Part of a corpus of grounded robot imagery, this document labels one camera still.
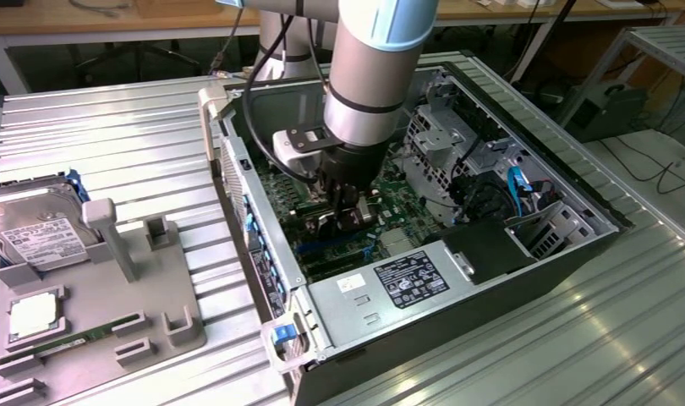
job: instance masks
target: hard drive label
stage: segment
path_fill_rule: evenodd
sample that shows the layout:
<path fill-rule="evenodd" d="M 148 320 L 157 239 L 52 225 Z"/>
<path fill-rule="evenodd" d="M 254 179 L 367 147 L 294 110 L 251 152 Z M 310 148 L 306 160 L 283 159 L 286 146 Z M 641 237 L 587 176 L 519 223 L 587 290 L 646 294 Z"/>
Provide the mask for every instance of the hard drive label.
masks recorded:
<path fill-rule="evenodd" d="M 375 272 L 399 309 L 450 289 L 424 251 L 378 266 Z"/>
<path fill-rule="evenodd" d="M 33 266 L 85 253 L 84 242 L 67 218 L 5 230 L 1 235 Z"/>

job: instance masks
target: barcode sticker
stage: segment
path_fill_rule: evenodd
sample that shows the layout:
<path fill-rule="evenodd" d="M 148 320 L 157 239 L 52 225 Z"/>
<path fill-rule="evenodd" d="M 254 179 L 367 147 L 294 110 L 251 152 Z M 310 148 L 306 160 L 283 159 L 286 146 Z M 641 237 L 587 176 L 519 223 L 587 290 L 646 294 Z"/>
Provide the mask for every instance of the barcode sticker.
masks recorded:
<path fill-rule="evenodd" d="M 3 231 L 1 235 L 32 266 L 85 253 L 68 218 Z"/>

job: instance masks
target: wooden table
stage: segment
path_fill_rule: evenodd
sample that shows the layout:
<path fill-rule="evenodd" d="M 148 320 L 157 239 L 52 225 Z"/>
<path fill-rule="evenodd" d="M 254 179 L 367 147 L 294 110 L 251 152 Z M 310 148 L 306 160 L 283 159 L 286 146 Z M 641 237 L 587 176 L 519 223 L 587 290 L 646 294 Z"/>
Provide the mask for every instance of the wooden table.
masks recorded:
<path fill-rule="evenodd" d="M 230 35 L 236 17 L 236 8 L 219 6 L 220 12 L 177 18 L 143 18 L 133 0 L 128 9 L 119 11 L 119 18 L 81 10 L 71 6 L 68 0 L 25 0 L 23 8 L 0 8 L 0 80 L 9 94 L 24 94 L 28 86 L 8 55 L 9 47 L 33 45 L 61 45 L 93 42 L 159 41 L 184 38 L 224 37 Z M 670 17 L 666 24 L 678 18 L 685 4 L 681 0 L 663 0 Z M 561 5 L 543 7 L 535 11 L 533 21 L 542 27 L 530 44 L 518 72 L 529 66 L 531 55 L 542 45 L 550 32 L 551 21 Z M 438 26 L 462 25 L 510 25 L 529 21 L 531 8 L 502 6 L 497 3 L 487 7 L 473 0 L 440 0 L 438 8 Z M 634 19 L 645 18 L 650 13 L 641 10 L 610 10 L 595 0 L 578 0 L 578 5 L 567 20 Z M 259 13 L 247 10 L 240 36 L 259 33 Z"/>

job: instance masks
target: gray floor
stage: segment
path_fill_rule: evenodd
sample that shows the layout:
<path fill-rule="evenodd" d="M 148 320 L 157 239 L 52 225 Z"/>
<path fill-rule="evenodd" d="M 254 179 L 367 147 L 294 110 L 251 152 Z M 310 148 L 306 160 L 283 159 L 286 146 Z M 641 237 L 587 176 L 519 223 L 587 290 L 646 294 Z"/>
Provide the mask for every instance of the gray floor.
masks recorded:
<path fill-rule="evenodd" d="M 443 36 L 436 39 L 431 36 L 426 44 L 424 52 L 459 51 L 470 49 L 497 69 L 514 63 L 510 57 L 513 37 L 507 26 L 499 26 L 495 35 L 486 49 L 485 33 L 479 28 L 454 28 L 447 30 Z M 255 36 L 242 37 L 240 49 L 251 50 L 250 54 L 242 56 L 242 62 L 251 64 L 258 39 Z M 226 39 L 203 38 L 181 40 L 181 53 L 200 62 L 204 72 L 208 65 L 222 49 Z M 160 41 L 160 47 L 169 47 L 169 41 Z M 83 58 L 93 58 L 104 51 L 103 44 L 80 45 Z M 44 47 L 15 47 L 11 49 L 11 57 L 16 61 L 25 76 L 28 85 L 33 91 L 57 91 L 75 89 L 88 85 L 117 85 L 136 82 L 135 61 L 131 54 L 123 58 L 107 61 L 91 70 L 91 83 L 79 83 L 73 69 L 69 50 L 65 46 Z M 328 62 L 331 53 L 320 55 L 320 62 Z M 240 66 L 224 66 L 227 70 L 238 71 Z M 144 80 L 165 80 L 183 78 L 193 75 L 193 70 L 185 65 L 168 61 L 156 55 L 148 55 L 143 64 Z M 0 94 L 4 94 L 4 87 L 0 82 Z"/>

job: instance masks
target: white sticker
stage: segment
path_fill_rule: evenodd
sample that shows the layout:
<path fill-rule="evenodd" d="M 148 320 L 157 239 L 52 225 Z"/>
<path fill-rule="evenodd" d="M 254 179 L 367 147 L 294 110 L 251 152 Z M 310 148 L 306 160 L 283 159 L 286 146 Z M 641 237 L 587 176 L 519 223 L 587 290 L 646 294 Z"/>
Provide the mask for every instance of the white sticker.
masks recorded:
<path fill-rule="evenodd" d="M 84 242 L 68 218 L 3 231 L 1 235 L 33 266 L 85 253 Z"/>
<path fill-rule="evenodd" d="M 352 276 L 338 280 L 339 290 L 346 294 L 350 290 L 360 288 L 366 285 L 364 278 L 360 273 L 355 273 Z"/>

